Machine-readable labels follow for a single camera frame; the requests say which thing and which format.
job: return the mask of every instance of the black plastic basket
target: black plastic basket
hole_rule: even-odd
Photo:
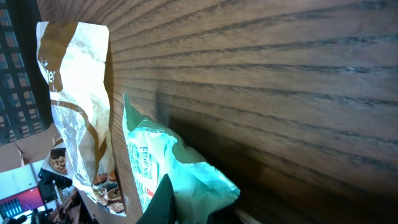
[[[49,87],[36,62],[36,1],[0,0],[0,145],[52,123]]]

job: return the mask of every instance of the plastic wrapper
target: plastic wrapper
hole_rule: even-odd
[[[230,204],[240,190],[209,165],[171,129],[134,109],[124,96],[123,133],[142,210],[145,212],[164,174],[173,185],[179,223],[206,223]]]
[[[66,171],[93,201],[125,216],[103,83],[109,30],[82,22],[39,22],[36,36],[37,63],[49,84],[53,120],[66,147]]]

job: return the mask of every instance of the wooden table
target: wooden table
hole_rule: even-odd
[[[398,222],[396,0],[38,5],[44,21],[109,27],[121,223],[142,213],[121,129],[124,93],[235,181],[237,207],[262,223]]]

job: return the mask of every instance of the mint green package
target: mint green package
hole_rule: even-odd
[[[179,223],[206,223],[209,214],[239,197],[240,190],[221,171],[177,133],[140,114],[126,95],[123,133],[143,212],[164,174],[173,185]]]

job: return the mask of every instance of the plastic bag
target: plastic bag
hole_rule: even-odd
[[[109,133],[104,71],[109,30],[72,22],[39,22],[37,63],[49,84],[54,123],[66,146],[73,185],[113,214],[124,214]]]
[[[123,133],[131,170],[145,211],[164,174],[173,185],[177,220],[206,223],[209,214],[232,204],[240,190],[171,129],[134,109],[124,96]]]

